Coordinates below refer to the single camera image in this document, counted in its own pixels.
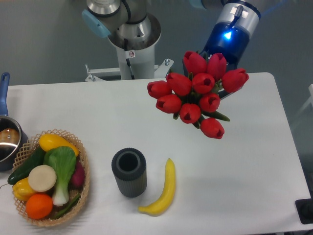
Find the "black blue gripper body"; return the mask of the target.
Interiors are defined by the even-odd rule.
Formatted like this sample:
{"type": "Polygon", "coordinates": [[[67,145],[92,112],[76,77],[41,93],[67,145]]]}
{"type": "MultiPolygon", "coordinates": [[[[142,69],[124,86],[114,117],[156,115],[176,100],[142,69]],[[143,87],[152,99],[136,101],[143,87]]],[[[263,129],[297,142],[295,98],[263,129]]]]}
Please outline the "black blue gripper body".
{"type": "Polygon", "coordinates": [[[218,23],[200,55],[208,60],[206,71],[216,81],[230,70],[235,70],[249,42],[248,33],[234,23],[218,23]]]}

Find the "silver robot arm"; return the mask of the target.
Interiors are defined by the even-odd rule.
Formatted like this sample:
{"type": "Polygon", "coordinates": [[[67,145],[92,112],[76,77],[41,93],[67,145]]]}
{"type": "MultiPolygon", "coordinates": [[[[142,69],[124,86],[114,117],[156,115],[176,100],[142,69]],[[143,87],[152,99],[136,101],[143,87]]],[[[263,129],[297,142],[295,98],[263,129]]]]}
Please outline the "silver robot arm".
{"type": "MultiPolygon", "coordinates": [[[[222,53],[227,69],[238,62],[261,18],[257,0],[226,0],[221,14],[200,52],[206,59],[222,53]]],[[[117,69],[88,70],[88,77],[110,76],[123,80],[162,78],[169,72],[172,60],[155,65],[155,45],[161,36],[157,18],[147,12],[145,0],[89,0],[82,18],[89,29],[101,38],[108,38],[116,48],[117,69]]]]}

